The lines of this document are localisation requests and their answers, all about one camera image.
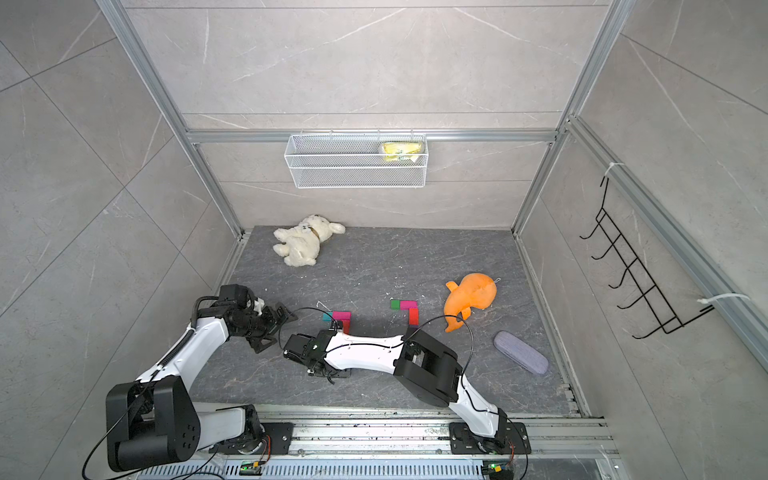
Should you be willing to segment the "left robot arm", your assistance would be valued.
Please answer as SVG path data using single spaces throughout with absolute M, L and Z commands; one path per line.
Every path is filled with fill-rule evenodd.
M 122 479 L 150 467 L 184 462 L 202 449 L 260 445 L 266 437 L 251 404 L 200 413 L 189 389 L 210 357 L 232 337 L 255 353 L 274 345 L 296 316 L 285 305 L 268 306 L 254 292 L 228 284 L 195 300 L 181 338 L 132 382 L 114 386 L 105 399 L 107 463 Z

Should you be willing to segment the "purple glasses case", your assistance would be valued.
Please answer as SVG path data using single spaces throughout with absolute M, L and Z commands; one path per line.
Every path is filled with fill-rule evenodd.
M 498 332 L 493 345 L 509 360 L 534 375 L 543 376 L 549 370 L 549 361 L 544 355 L 508 331 Z

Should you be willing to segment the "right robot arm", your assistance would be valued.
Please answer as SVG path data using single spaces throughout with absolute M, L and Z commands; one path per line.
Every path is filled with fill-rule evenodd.
M 349 371 L 393 376 L 428 405 L 447 408 L 460 420 L 449 425 L 454 454 L 529 455 L 527 427 L 487 401 L 470 383 L 458 354 L 420 328 L 393 337 L 361 337 L 337 328 L 317 335 L 293 334 L 283 356 L 328 380 Z

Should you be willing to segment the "orange plush toy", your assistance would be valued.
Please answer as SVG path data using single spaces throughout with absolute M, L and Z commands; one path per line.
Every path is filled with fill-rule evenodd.
M 497 295 L 497 282 L 483 273 L 470 273 L 460 283 L 449 281 L 445 284 L 449 296 L 444 303 L 444 318 L 447 333 L 458 330 L 472 313 L 472 308 L 488 308 Z

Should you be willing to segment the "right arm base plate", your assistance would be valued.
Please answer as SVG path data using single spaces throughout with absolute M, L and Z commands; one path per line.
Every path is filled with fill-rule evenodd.
M 511 420 L 501 424 L 493 438 L 475 435 L 466 423 L 453 422 L 449 424 L 449 440 L 454 455 L 528 455 L 532 452 L 526 425 Z

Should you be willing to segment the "metal rail frame front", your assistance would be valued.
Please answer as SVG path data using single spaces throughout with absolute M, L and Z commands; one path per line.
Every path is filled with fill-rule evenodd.
M 270 453 L 199 454 L 153 467 L 144 479 L 626 479 L 600 419 L 515 415 L 514 448 L 484 454 L 460 440 L 458 419 L 434 410 L 343 412 L 267 408 L 273 426 L 289 423 Z

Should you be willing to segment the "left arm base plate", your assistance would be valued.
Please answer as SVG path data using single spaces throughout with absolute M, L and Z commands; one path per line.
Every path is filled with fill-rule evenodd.
M 209 447 L 207 452 L 224 455 L 287 455 L 294 427 L 295 424 L 291 422 L 262 423 L 262 432 L 254 439 L 219 442 Z

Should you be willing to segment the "yellow sponge in basket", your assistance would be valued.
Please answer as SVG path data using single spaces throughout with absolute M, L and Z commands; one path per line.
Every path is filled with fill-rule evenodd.
M 418 141 L 383 142 L 378 153 L 385 162 L 418 162 L 424 154 L 424 143 Z

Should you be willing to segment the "white plush dog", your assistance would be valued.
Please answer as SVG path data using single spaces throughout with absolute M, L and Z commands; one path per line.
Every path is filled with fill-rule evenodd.
M 290 229 L 276 229 L 274 237 L 278 244 L 273 246 L 273 251 L 290 267 L 314 266 L 321 244 L 333 235 L 345 232 L 346 227 L 340 223 L 330 222 L 320 215 L 310 215 Z

